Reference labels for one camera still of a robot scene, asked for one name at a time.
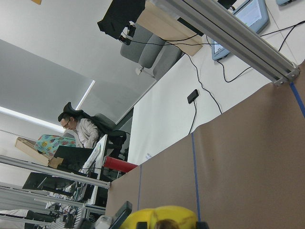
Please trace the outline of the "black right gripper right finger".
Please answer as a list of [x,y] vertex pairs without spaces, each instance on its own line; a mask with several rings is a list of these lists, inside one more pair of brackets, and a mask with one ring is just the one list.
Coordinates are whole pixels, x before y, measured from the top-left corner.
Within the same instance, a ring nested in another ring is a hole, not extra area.
[[209,225],[205,221],[197,221],[195,224],[196,229],[209,229]]

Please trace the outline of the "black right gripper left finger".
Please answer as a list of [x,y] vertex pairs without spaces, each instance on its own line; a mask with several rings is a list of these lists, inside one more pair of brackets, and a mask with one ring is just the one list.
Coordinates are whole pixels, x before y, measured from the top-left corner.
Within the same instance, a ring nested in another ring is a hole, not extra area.
[[112,217],[102,215],[96,222],[88,219],[80,220],[81,229],[118,229],[132,212],[132,203],[126,201]]

